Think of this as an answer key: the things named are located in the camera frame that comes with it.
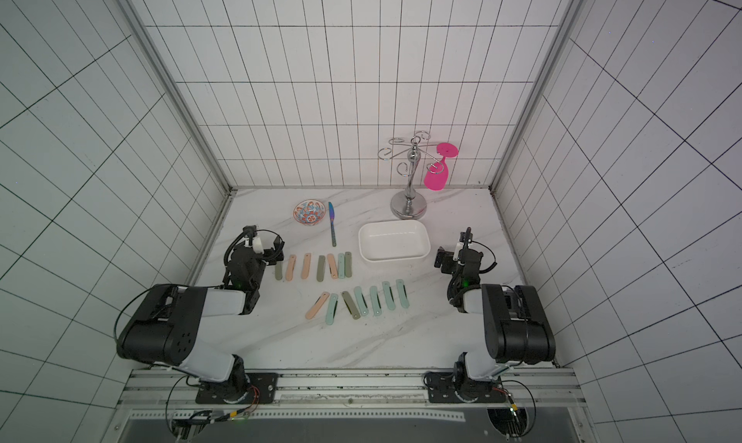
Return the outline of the mint folding fruit knife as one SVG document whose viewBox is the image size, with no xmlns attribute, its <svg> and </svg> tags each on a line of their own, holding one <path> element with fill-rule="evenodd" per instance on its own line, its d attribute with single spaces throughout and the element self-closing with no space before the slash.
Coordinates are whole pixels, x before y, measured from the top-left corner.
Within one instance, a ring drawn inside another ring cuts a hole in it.
<svg viewBox="0 0 742 443">
<path fill-rule="evenodd" d="M 410 302 L 407 295 L 406 285 L 402 279 L 396 280 L 396 288 L 399 296 L 399 304 L 403 309 L 410 308 Z"/>
</svg>

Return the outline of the pink folding fruit knife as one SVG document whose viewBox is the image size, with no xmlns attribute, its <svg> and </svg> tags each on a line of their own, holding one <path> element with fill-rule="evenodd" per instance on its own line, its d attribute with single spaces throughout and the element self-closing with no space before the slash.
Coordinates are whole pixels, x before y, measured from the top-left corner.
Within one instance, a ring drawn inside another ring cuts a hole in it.
<svg viewBox="0 0 742 443">
<path fill-rule="evenodd" d="M 334 254 L 328 254 L 327 255 L 327 261 L 328 261 L 328 268 L 330 269 L 330 277 L 332 279 L 338 278 L 338 267 L 337 267 L 337 261 Z"/>
</svg>

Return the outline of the olive folding fruit knife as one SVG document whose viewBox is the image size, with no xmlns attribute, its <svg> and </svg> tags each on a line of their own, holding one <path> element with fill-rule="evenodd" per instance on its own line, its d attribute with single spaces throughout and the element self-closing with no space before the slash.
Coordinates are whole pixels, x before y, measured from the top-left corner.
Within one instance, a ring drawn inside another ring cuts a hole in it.
<svg viewBox="0 0 742 443">
<path fill-rule="evenodd" d="M 353 275 L 353 259 L 351 252 L 344 253 L 344 275 L 346 278 L 351 278 Z"/>
</svg>

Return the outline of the hidden mint knife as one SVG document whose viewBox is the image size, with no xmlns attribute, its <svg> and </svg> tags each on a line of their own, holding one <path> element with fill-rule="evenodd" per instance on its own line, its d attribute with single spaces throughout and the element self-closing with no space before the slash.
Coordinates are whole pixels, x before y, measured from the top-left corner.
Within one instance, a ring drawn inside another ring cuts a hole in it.
<svg viewBox="0 0 742 443">
<path fill-rule="evenodd" d="M 338 305 L 338 294 L 332 294 L 328 299 L 328 308 L 326 311 L 326 325 L 333 325 L 336 317 L 337 305 Z"/>
</svg>

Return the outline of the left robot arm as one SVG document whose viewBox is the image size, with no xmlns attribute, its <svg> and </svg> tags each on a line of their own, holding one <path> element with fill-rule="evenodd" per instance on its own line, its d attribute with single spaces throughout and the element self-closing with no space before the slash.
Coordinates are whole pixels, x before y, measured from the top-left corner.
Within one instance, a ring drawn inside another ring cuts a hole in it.
<svg viewBox="0 0 742 443">
<path fill-rule="evenodd" d="M 239 356 L 200 337 L 207 317 L 251 314 L 260 298 L 265 271 L 284 260 L 285 240 L 272 230 L 246 226 L 223 255 L 224 275 L 217 286 L 157 284 L 139 294 L 133 316 L 116 329 L 119 357 L 171 367 L 206 383 L 245 379 Z"/>
</svg>

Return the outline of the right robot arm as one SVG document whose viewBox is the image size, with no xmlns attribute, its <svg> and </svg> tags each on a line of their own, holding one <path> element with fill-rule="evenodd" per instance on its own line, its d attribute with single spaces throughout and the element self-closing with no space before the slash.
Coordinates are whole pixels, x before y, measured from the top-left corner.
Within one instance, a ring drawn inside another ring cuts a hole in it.
<svg viewBox="0 0 742 443">
<path fill-rule="evenodd" d="M 452 380 L 459 389 L 479 385 L 506 368 L 537 365 L 556 359 L 557 342 L 533 286 L 488 284 L 481 277 L 497 266 L 483 268 L 484 254 L 467 228 L 452 251 L 439 248 L 434 267 L 450 277 L 448 303 L 461 314 L 483 319 L 484 350 L 464 352 L 454 365 Z"/>
</svg>

